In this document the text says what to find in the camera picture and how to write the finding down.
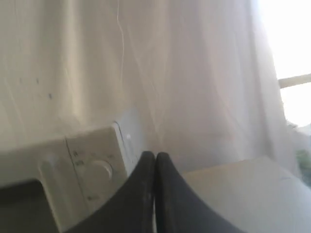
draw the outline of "sheer curtain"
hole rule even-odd
[[[2,148],[134,105],[181,171],[269,156],[298,174],[257,1],[0,6]]]

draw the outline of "curtain fold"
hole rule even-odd
[[[181,171],[269,156],[298,174],[255,0],[0,6],[2,148],[134,105]]]

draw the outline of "white curtain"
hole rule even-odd
[[[181,171],[269,156],[298,174],[255,0],[3,0],[0,142],[136,106]]]

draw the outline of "white tabletop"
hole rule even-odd
[[[205,203],[246,233],[311,232],[311,190],[266,157],[184,178]]]

